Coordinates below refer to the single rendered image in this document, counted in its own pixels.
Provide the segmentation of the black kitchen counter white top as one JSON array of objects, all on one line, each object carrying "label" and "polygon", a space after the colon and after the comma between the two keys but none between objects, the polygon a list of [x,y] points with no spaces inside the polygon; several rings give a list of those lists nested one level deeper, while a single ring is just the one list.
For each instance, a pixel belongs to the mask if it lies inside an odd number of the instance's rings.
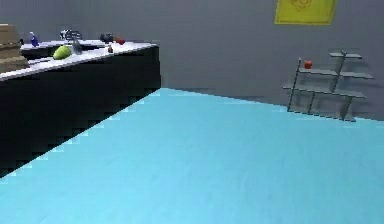
[{"label": "black kitchen counter white top", "polygon": [[0,74],[0,178],[161,88],[158,45],[112,49]]}]

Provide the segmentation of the grey metal shelf unit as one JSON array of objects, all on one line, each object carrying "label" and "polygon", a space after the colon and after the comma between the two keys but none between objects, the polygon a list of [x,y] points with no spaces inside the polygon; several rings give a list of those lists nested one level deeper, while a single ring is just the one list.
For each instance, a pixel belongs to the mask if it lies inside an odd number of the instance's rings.
[{"label": "grey metal shelf unit", "polygon": [[[293,113],[301,113],[306,115],[319,116],[324,118],[338,119],[341,121],[355,122],[355,118],[351,111],[351,105],[354,99],[365,99],[366,96],[359,91],[345,90],[338,87],[339,80],[341,78],[356,78],[356,79],[373,79],[373,76],[369,73],[343,71],[343,66],[346,59],[359,59],[363,57],[357,53],[347,53],[343,49],[339,52],[329,52],[330,57],[337,59],[336,66],[333,70],[315,69],[311,63],[308,65],[301,58],[298,58],[298,63],[295,70],[295,76],[292,83],[287,83],[282,86],[283,89],[289,91],[289,101],[287,104],[287,111]],[[332,77],[332,83],[328,87],[311,86],[306,84],[299,84],[298,79],[302,74],[309,75],[323,75]],[[294,102],[295,95],[299,95],[300,92],[306,92],[310,94],[309,103],[305,106],[301,106]],[[344,102],[340,109],[336,112],[324,112],[319,111],[314,107],[314,100],[316,96],[335,96],[343,97]]]}]

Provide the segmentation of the brown tiered box stack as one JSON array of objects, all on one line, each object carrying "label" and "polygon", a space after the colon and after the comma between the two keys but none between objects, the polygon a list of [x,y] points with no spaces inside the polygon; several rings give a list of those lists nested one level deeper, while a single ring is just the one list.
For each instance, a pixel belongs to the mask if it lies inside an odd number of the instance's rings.
[{"label": "brown tiered box stack", "polygon": [[16,27],[11,24],[0,24],[0,73],[28,67],[28,61],[21,53]]}]

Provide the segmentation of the yellow framed wall picture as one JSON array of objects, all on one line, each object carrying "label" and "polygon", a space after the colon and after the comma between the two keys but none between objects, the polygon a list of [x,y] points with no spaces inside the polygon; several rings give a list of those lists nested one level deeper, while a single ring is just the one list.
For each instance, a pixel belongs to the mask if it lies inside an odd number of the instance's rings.
[{"label": "yellow framed wall picture", "polygon": [[274,23],[330,25],[337,0],[277,0]]}]

